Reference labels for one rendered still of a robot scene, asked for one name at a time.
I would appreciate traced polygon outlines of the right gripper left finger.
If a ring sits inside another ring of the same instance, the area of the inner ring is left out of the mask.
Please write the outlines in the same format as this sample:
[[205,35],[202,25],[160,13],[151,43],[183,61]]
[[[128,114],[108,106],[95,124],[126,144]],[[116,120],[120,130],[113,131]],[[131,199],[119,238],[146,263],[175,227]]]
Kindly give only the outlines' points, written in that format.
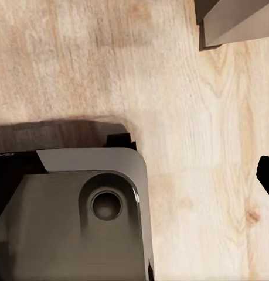
[[0,216],[24,178],[19,156],[0,160]]

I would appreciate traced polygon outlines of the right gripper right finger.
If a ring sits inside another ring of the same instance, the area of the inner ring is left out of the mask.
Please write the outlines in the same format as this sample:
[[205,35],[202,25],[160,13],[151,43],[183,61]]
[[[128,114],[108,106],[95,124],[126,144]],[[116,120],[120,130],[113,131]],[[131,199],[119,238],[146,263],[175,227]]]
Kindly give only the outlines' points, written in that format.
[[256,176],[269,195],[269,156],[264,155],[260,157]]

